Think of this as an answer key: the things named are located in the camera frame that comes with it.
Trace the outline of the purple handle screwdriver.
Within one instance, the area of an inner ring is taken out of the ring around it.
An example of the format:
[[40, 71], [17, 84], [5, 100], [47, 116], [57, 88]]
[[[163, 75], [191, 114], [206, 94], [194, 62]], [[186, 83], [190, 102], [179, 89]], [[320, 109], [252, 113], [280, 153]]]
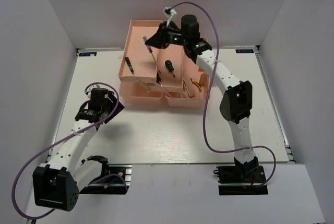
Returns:
[[155, 63], [155, 65], [156, 65], [156, 67], [157, 67], [157, 71], [158, 71], [158, 73], [161, 73], [160, 70], [159, 70], [159, 67], [158, 67], [157, 59], [155, 58], [155, 56], [154, 56], [154, 54], [153, 54], [153, 50], [152, 50], [151, 46], [146, 45], [146, 41], [147, 41], [147, 37], [146, 37], [146, 36], [143, 36], [143, 41], [144, 41], [144, 43], [145, 43], [146, 48], [148, 49], [149, 53], [151, 54], [151, 56], [152, 56], [152, 58], [153, 58], [153, 60], [154, 60], [154, 63]]

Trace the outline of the green stubby screwdriver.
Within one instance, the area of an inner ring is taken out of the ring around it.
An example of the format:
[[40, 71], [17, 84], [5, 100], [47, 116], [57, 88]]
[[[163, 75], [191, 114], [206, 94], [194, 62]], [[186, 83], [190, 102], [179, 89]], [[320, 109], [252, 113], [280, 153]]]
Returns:
[[170, 60], [165, 61], [165, 67], [167, 68], [169, 73], [171, 73], [173, 75], [173, 77], [175, 78], [176, 76], [174, 74], [174, 67], [173, 67], [173, 64]]
[[161, 76], [159, 73], [157, 73], [157, 77], [156, 77], [156, 83], [158, 83], [159, 85], [162, 85], [162, 82], [161, 82]]

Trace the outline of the pink plastic tool box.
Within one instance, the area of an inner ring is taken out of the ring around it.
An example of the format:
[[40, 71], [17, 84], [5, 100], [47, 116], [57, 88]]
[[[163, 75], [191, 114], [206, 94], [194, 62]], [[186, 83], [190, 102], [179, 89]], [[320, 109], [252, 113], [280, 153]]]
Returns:
[[[162, 85], [156, 83], [157, 67], [143, 41], [143, 36], [150, 38], [158, 27], [159, 20], [132, 20], [129, 25], [123, 60], [118, 77], [120, 95], [127, 104], [161, 105], [182, 108], [203, 108], [210, 82], [210, 77], [184, 53], [183, 47], [171, 44], [167, 49], [152, 48], [161, 73]], [[132, 75], [125, 62], [129, 57], [135, 74]], [[174, 67], [175, 78], [165, 67], [170, 60]], [[202, 92], [192, 84], [196, 79]], [[188, 92], [183, 88], [185, 80]]]

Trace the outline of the black precision screwdriver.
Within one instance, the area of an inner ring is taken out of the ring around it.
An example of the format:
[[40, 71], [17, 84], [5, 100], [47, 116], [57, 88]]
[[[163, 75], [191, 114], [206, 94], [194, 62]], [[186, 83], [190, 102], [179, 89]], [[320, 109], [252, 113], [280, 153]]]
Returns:
[[127, 64], [127, 66], [129, 67], [129, 70], [130, 70], [131, 74], [134, 75], [135, 72], [134, 72], [134, 69], [133, 69], [133, 66], [131, 64], [131, 61], [130, 61], [129, 57], [125, 57], [125, 62]]

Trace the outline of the yellow long-nose pliers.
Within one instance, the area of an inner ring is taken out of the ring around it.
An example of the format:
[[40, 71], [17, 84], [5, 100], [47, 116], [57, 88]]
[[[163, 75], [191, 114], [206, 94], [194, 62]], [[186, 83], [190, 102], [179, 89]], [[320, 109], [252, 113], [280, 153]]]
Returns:
[[190, 80], [191, 80], [192, 84], [195, 85], [198, 88], [199, 92], [202, 92], [202, 87], [199, 84], [199, 82], [196, 79], [192, 79], [192, 78]]

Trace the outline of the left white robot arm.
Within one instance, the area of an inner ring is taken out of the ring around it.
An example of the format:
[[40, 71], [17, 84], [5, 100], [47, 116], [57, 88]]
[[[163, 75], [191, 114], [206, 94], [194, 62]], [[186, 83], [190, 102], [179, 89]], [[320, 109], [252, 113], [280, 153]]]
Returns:
[[106, 157], [95, 155], [81, 159], [81, 155], [100, 125], [108, 123], [124, 106], [115, 92], [106, 88], [95, 87], [86, 93], [89, 100], [80, 106], [75, 116], [72, 136], [46, 164], [33, 172], [37, 206], [71, 211], [81, 190], [91, 182], [104, 182], [112, 176]]

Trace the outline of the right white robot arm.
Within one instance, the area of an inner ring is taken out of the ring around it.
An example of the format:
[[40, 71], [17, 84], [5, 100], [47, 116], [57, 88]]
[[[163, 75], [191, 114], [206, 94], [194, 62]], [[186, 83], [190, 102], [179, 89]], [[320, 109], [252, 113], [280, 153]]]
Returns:
[[199, 23], [194, 15], [185, 15], [181, 27], [172, 21], [159, 24], [156, 33], [145, 41], [147, 46], [166, 49], [180, 45], [186, 56], [211, 75], [210, 82], [222, 93], [220, 113], [228, 122], [234, 143], [234, 177], [246, 182], [255, 174], [258, 159], [252, 148], [249, 117], [253, 106], [253, 87], [249, 81], [234, 76], [218, 60], [218, 51], [200, 36]]

